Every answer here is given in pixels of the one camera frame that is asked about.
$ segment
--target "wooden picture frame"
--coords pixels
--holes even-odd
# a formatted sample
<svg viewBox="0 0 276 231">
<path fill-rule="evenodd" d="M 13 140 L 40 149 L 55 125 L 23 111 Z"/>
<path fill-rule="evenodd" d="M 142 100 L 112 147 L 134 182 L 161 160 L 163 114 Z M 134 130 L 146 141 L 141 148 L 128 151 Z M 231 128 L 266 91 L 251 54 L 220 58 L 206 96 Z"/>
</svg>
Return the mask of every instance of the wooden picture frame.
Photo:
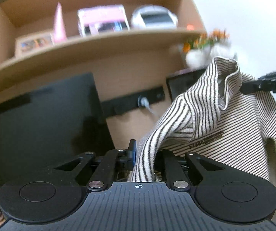
<svg viewBox="0 0 276 231">
<path fill-rule="evenodd" d="M 15 57 L 54 45 L 53 30 L 40 31 L 16 38 Z"/>
</svg>

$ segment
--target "black and white striped fabric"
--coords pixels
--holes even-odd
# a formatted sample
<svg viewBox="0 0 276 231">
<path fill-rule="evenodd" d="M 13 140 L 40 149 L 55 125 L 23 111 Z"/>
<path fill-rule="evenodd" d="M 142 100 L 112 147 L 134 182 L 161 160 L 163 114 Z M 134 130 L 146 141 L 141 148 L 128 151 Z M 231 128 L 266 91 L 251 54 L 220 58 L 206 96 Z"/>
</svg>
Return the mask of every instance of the black and white striped fabric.
<svg viewBox="0 0 276 231">
<path fill-rule="evenodd" d="M 215 57 L 139 142 L 128 180 L 157 180 L 153 165 L 160 148 L 177 156 L 196 152 L 270 180 L 276 171 L 276 102 L 268 92 L 240 93 L 242 82 L 252 79 L 237 61 Z M 271 182 L 276 186 L 276 178 Z"/>
</svg>

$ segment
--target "silver screw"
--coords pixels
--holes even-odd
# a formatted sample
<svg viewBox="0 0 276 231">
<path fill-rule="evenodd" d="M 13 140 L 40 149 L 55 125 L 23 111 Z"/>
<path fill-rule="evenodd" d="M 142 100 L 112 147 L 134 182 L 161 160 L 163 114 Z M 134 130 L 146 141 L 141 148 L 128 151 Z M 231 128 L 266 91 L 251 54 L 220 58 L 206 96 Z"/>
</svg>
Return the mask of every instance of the silver screw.
<svg viewBox="0 0 276 231">
<path fill-rule="evenodd" d="M 91 187 L 91 188 L 101 188 L 103 186 L 104 186 L 104 184 L 99 180 L 94 180 L 89 183 L 89 187 Z"/>
<path fill-rule="evenodd" d="M 178 180 L 176 182 L 173 183 L 173 185 L 177 188 L 186 188 L 188 187 L 188 182 L 184 181 L 184 180 Z"/>
</svg>

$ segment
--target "white cable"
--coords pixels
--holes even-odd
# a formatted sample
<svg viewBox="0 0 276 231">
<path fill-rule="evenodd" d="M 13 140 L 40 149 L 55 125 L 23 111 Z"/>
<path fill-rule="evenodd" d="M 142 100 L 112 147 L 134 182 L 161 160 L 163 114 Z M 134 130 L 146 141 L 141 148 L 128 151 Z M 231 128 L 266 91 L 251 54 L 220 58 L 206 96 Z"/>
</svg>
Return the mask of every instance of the white cable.
<svg viewBox="0 0 276 231">
<path fill-rule="evenodd" d="M 151 108 L 150 108 L 150 103 L 149 103 L 149 100 L 146 98 L 146 97 L 139 97 L 138 98 L 138 106 L 139 107 L 144 107 L 146 108 L 148 111 L 150 111 L 153 115 L 155 115 L 156 117 L 160 118 L 160 116 L 155 112 L 153 111 Z"/>
</svg>

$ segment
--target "black monitor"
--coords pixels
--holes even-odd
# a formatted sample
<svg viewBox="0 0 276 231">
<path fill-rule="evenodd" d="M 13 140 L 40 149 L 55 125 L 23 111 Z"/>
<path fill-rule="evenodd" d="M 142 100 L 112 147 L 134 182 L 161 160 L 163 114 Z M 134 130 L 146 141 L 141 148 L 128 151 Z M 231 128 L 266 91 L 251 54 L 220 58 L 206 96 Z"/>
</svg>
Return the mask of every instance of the black monitor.
<svg viewBox="0 0 276 231">
<path fill-rule="evenodd" d="M 114 145 L 91 73 L 0 104 L 0 186 L 86 151 Z"/>
</svg>

